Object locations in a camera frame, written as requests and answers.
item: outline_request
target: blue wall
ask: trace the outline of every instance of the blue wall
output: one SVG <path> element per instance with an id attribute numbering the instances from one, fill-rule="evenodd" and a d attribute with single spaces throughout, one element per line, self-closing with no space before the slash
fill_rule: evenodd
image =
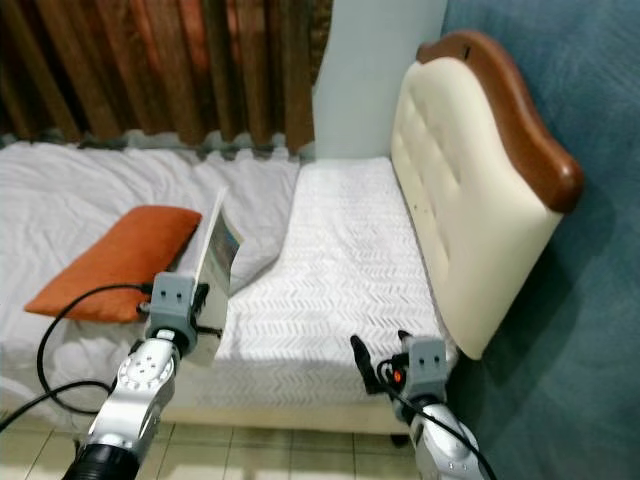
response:
<path id="1" fill-rule="evenodd" d="M 503 479 L 640 478 L 640 2 L 452 0 L 514 57 L 586 189 L 452 407 Z"/>

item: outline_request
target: tiled floor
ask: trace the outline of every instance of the tiled floor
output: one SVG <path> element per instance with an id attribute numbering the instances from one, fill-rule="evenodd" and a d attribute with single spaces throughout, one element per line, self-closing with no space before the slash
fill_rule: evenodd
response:
<path id="1" fill-rule="evenodd" d="M 0 478 L 58 480 L 69 433 L 30 419 L 0 435 Z M 138 474 L 151 480 L 417 480 L 413 450 L 386 436 L 162 425 Z"/>

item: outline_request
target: bed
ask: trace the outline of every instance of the bed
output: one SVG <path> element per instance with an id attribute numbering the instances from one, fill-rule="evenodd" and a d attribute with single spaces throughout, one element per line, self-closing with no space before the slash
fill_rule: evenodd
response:
<path id="1" fill-rule="evenodd" d="M 397 351 L 398 329 L 442 338 L 450 369 L 459 352 L 480 359 L 582 186 L 509 57 L 476 32 L 419 48 L 391 158 L 317 159 L 297 174 L 286 153 L 243 155 L 245 174 L 295 184 L 286 238 L 232 297 L 215 362 L 206 337 L 183 362 L 165 421 L 403 432 L 384 398 L 366 397 L 350 335 L 374 361 Z M 135 205 L 206 210 L 209 170 L 223 161 L 25 143 L 0 151 L 3 408 L 40 392 L 35 352 L 49 320 L 22 311 L 30 296 Z M 46 360 L 51 383 L 110 381 L 141 330 L 65 323 Z M 95 404 L 94 393 L 67 398 Z M 37 413 L 77 425 L 50 405 Z"/>

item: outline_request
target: cream tufted headboard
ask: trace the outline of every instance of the cream tufted headboard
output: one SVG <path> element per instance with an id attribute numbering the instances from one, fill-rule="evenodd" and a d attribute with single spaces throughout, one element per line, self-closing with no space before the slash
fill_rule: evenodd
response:
<path id="1" fill-rule="evenodd" d="M 582 172 L 508 54 L 478 32 L 423 45 L 402 83 L 392 160 L 449 333 L 479 359 Z"/>

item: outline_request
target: cable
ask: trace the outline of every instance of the cable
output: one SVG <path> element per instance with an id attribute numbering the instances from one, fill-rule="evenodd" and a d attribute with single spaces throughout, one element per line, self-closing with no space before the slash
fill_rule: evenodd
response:
<path id="1" fill-rule="evenodd" d="M 56 318 L 53 320 L 53 322 L 51 322 L 51 325 L 49 325 L 49 328 L 47 328 L 47 331 L 44 332 L 44 335 L 40 340 L 40 345 L 38 346 L 38 355 L 36 357 L 36 370 L 38 372 L 38 380 L 40 381 L 40 385 L 42 385 L 42 388 L 44 389 L 45 394 L 49 394 L 49 396 L 51 397 L 51 400 L 53 400 L 57 405 L 59 405 L 60 407 L 62 407 L 68 412 L 77 413 L 80 415 L 97 415 L 99 410 L 87 410 L 83 408 L 74 407 L 73 405 L 69 405 L 68 403 L 64 402 L 63 400 L 57 397 L 57 394 L 54 392 L 55 389 L 53 390 L 51 389 L 51 386 L 49 385 L 49 382 L 47 381 L 47 378 L 44 373 L 44 349 L 47 345 L 47 340 L 49 340 L 51 333 L 53 333 L 53 330 L 56 328 L 56 325 L 60 323 L 60 320 L 62 320 L 76 305 L 78 305 L 85 298 L 90 297 L 91 295 L 95 295 L 96 293 L 99 293 L 99 292 L 104 292 L 106 290 L 117 290 L 117 289 L 126 289 L 126 288 L 139 290 L 143 293 L 150 293 L 149 285 L 141 284 L 141 283 L 114 283 L 111 285 L 103 285 L 101 287 L 97 287 L 92 290 L 89 290 L 88 292 L 83 293 L 82 295 L 77 297 L 75 300 L 73 300 L 71 303 L 69 303 L 66 307 L 64 307 L 60 311 L 60 313 L 58 313 L 58 315 L 56 315 Z M 92 380 L 92 382 L 94 383 L 94 386 L 104 389 L 107 392 L 107 394 L 111 393 L 112 388 L 110 385 L 107 385 L 106 383 L 99 382 L 99 381 Z"/>
<path id="2" fill-rule="evenodd" d="M 385 393 L 387 393 L 390 397 L 402 403 L 405 407 L 413 410 L 413 412 L 416 415 L 419 415 L 422 418 L 425 418 L 426 420 L 429 420 L 430 422 L 435 423 L 440 428 L 442 428 L 443 430 L 451 434 L 453 437 L 455 437 L 457 440 L 459 440 L 465 447 L 467 447 L 471 451 L 471 453 L 473 453 L 476 456 L 480 464 L 484 467 L 485 471 L 487 472 L 487 475 L 489 475 L 489 480 L 497 480 L 496 474 L 491 468 L 491 465 L 489 465 L 489 461 L 485 458 L 485 456 L 482 453 L 480 453 L 480 451 L 476 447 L 474 447 L 471 444 L 469 439 L 467 439 L 464 435 L 460 435 L 460 433 L 456 432 L 449 425 L 442 423 L 436 417 L 429 415 L 427 413 L 424 413 L 421 408 L 414 405 L 410 400 L 404 398 L 402 395 L 397 393 L 393 388 L 389 386 L 389 383 L 384 379 L 384 376 L 382 374 L 382 368 L 385 365 L 388 365 L 390 363 L 391 363 L 390 360 L 383 360 L 380 363 L 378 363 L 378 366 L 376 367 L 376 375 L 378 377 L 378 382 L 380 382 L 380 384 L 382 385 L 382 388 L 384 389 Z"/>
<path id="3" fill-rule="evenodd" d="M 98 382 L 96 380 L 80 380 L 79 382 L 71 382 L 66 385 L 62 385 L 60 387 L 56 387 L 54 389 L 50 389 L 49 391 L 43 393 L 38 398 L 31 400 L 29 403 L 25 403 L 7 418 L 5 418 L 2 422 L 0 422 L 0 433 L 2 433 L 9 425 L 15 422 L 21 415 L 23 415 L 30 408 L 35 407 L 38 403 L 47 400 L 48 398 L 53 398 L 54 395 L 58 393 L 62 393 L 66 390 L 71 390 L 72 388 L 78 387 L 102 387 L 103 383 Z"/>

